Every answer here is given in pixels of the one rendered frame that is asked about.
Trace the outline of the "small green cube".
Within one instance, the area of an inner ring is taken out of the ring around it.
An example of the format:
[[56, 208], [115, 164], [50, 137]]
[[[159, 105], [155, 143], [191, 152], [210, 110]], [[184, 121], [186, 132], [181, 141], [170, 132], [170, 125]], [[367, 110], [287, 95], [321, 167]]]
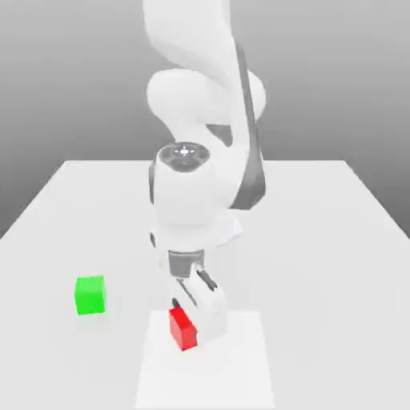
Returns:
[[79, 315], [99, 314], [106, 311], [106, 283], [103, 275], [78, 277], [74, 300]]

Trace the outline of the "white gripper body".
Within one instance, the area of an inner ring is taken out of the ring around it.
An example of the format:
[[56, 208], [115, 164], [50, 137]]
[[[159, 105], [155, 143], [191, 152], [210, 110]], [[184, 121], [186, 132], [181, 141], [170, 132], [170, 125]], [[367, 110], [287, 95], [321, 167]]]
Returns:
[[209, 275], [175, 280], [175, 298], [197, 331], [198, 345], [227, 333], [227, 300]]

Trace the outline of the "small red cube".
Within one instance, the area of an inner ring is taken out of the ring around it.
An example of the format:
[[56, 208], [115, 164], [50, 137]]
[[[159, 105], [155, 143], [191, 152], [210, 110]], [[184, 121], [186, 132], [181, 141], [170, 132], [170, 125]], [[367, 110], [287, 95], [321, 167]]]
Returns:
[[170, 332], [179, 349], [184, 352], [197, 346], [197, 330], [181, 307], [169, 311]]

